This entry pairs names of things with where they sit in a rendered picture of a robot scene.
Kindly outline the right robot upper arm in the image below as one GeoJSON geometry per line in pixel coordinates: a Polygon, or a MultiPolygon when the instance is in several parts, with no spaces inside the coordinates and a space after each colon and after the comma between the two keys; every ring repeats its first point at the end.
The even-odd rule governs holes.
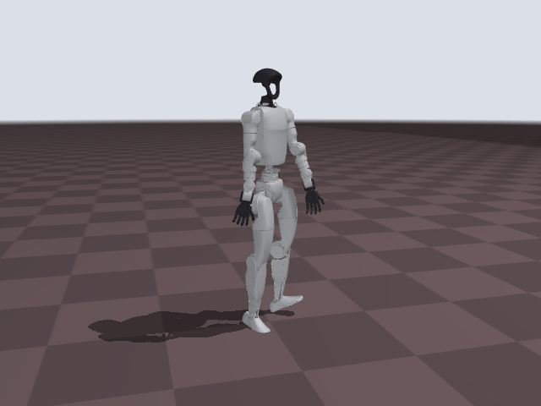
{"type": "Polygon", "coordinates": [[[261,160],[261,155],[254,149],[257,140],[257,127],[261,121],[261,111],[252,110],[244,112],[241,117],[243,126],[243,157],[247,151],[252,151],[255,154],[254,164],[258,164],[261,160]]]}

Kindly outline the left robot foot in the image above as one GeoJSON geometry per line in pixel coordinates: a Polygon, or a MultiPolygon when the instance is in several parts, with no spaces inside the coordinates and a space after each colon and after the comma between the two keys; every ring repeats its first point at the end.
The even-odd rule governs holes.
{"type": "MultiPolygon", "coordinates": [[[[272,300],[270,302],[270,312],[275,312],[275,311],[277,311],[279,309],[288,307],[290,305],[294,305],[297,302],[301,301],[302,299],[303,299],[302,295],[299,295],[299,296],[284,296],[284,295],[282,295],[282,299],[280,301],[275,302],[274,300],[272,300]]],[[[276,299],[276,301],[277,301],[277,299],[276,299]]]]}

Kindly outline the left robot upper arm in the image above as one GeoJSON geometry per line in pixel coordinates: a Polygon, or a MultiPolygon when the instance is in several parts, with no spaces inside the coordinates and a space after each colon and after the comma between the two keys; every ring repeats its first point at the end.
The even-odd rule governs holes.
{"type": "Polygon", "coordinates": [[[306,151],[306,147],[302,142],[297,142],[297,130],[294,124],[294,115],[291,109],[284,108],[287,112],[287,144],[290,152],[294,156],[300,156],[306,151]]]}

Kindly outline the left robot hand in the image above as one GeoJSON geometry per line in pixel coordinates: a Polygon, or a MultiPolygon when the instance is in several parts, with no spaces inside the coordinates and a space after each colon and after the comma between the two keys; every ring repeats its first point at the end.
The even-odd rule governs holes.
{"type": "Polygon", "coordinates": [[[313,204],[314,204],[314,214],[317,214],[317,205],[318,205],[318,208],[319,208],[319,212],[321,212],[321,208],[320,208],[320,203],[319,203],[319,199],[321,200],[322,204],[324,205],[325,204],[325,201],[323,200],[323,198],[318,194],[318,192],[315,189],[315,184],[314,184],[314,180],[311,179],[312,181],[312,187],[309,187],[309,188],[305,188],[304,186],[304,190],[307,191],[307,194],[305,196],[305,200],[306,200],[306,203],[307,203],[307,211],[306,211],[306,214],[309,213],[309,203],[310,203],[310,214],[313,214],[313,204]],[[317,205],[316,205],[317,203],[317,205]]]}

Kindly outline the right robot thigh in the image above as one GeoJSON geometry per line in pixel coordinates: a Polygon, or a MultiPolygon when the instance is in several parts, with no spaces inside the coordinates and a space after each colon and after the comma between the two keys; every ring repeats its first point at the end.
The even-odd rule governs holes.
{"type": "Polygon", "coordinates": [[[258,270],[262,263],[268,261],[274,235],[274,212],[271,199],[267,197],[266,190],[259,190],[254,194],[252,212],[258,215],[252,224],[254,238],[254,256],[258,270]]]}

